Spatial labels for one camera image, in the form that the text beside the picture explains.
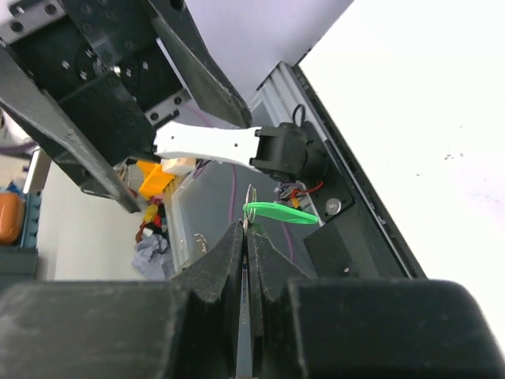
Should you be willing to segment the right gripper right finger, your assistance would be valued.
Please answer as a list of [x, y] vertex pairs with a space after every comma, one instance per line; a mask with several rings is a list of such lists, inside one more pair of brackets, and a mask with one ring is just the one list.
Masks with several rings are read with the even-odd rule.
[[247, 234], [261, 378], [501, 378], [473, 296], [446, 280], [310, 278], [260, 225]]

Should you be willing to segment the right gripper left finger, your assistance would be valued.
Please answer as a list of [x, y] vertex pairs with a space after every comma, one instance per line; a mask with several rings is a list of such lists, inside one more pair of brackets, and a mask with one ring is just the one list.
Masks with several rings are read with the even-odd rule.
[[4, 378], [229, 378], [243, 229], [167, 281], [24, 282], [1, 297]]

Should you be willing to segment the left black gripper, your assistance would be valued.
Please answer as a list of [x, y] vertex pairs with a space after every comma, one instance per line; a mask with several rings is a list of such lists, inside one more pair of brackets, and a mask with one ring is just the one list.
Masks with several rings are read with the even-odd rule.
[[187, 98], [158, 37], [202, 111], [252, 125], [183, 1], [146, 1], [151, 22], [138, 1], [10, 1], [7, 9], [1, 40], [49, 95], [2, 48], [1, 107], [34, 141], [40, 133], [64, 149], [57, 165], [81, 167], [82, 193], [140, 211], [110, 164], [152, 161], [156, 130]]

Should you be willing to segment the green key tag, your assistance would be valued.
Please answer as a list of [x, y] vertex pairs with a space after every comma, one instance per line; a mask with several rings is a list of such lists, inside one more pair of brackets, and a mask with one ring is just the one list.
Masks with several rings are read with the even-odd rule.
[[247, 216], [261, 216], [284, 223], [314, 225], [319, 222], [318, 216], [274, 202], [248, 203], [243, 205], [243, 211]]

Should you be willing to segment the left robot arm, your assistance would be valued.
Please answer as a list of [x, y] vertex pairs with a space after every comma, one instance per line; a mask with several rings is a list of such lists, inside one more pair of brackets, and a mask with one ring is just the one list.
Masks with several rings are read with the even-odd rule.
[[182, 1], [20, 1], [1, 26], [1, 108], [88, 194], [137, 212], [115, 168], [196, 157], [279, 181], [326, 162], [305, 128], [255, 127]]

